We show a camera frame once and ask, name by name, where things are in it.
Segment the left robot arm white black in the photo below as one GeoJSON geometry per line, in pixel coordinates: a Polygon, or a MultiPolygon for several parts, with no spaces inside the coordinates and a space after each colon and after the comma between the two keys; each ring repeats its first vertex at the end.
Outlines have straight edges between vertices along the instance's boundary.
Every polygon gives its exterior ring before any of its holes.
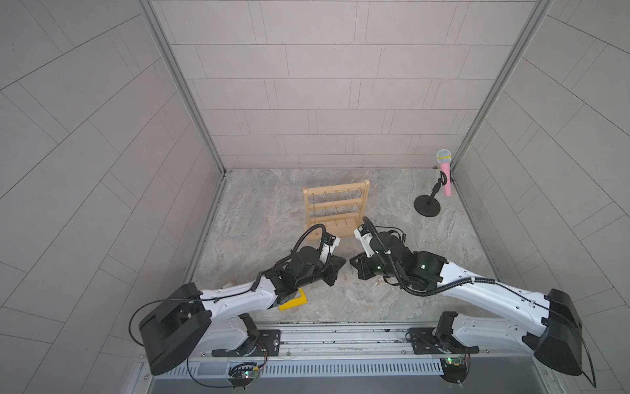
{"type": "Polygon", "coordinates": [[[191,282],[164,300],[148,303],[152,311],[138,324],[141,345],[152,375],[165,374],[201,352],[253,351],[260,337],[251,313],[288,305],[305,286],[323,281],[333,286],[345,259],[334,250],[340,240],[322,224],[305,231],[290,254],[243,285],[200,290],[191,282]]]}

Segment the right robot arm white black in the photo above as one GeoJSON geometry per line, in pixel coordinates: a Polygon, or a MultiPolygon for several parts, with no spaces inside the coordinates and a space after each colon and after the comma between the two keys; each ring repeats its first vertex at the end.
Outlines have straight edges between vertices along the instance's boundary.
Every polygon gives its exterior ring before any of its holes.
{"type": "Polygon", "coordinates": [[[551,289],[531,292],[482,277],[445,257],[411,251],[398,228],[375,226],[369,218],[354,230],[364,251],[351,259],[359,279],[381,277],[416,297],[449,296],[490,311],[495,318],[473,318],[454,311],[441,314],[431,332],[411,328],[413,345],[440,353],[442,379],[462,384],[471,357],[481,349],[499,348],[533,356],[561,374],[583,376],[597,385],[594,370],[585,372],[592,356],[582,336],[582,321],[569,294],[551,289]]]}

